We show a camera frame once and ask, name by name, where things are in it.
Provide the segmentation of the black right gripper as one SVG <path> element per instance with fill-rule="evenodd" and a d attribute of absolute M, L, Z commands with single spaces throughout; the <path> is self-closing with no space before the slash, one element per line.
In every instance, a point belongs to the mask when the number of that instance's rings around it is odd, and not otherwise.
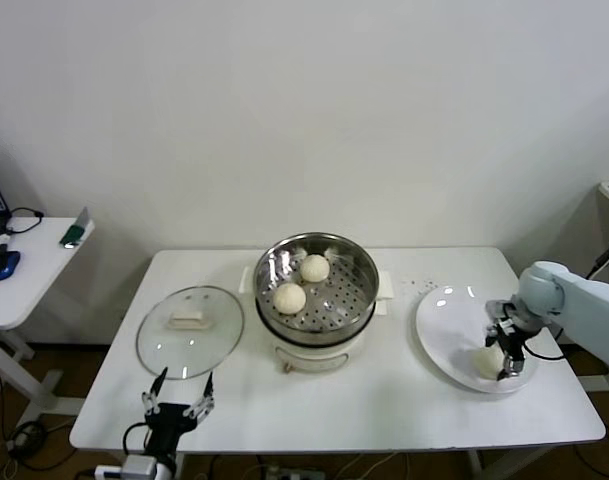
<path fill-rule="evenodd" d="M 524 332 L 515 325 L 496 324 L 486 328 L 485 347 L 490 348 L 497 342 L 503 352 L 503 364 L 497 375 L 498 381 L 515 378 L 522 373 L 525 364 L 524 341 Z"/>

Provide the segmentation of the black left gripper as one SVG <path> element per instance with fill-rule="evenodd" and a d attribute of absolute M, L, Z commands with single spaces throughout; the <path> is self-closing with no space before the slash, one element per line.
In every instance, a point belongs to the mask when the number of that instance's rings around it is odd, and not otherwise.
<path fill-rule="evenodd" d="M 150 389 L 141 395 L 145 422 L 151 431 L 145 454 L 156 458 L 174 458 L 181 437 L 197 428 L 196 418 L 205 418 L 215 407 L 213 372 L 209 373 L 202 396 L 189 407 L 185 404 L 159 404 L 158 396 L 167 372 L 165 367 Z"/>

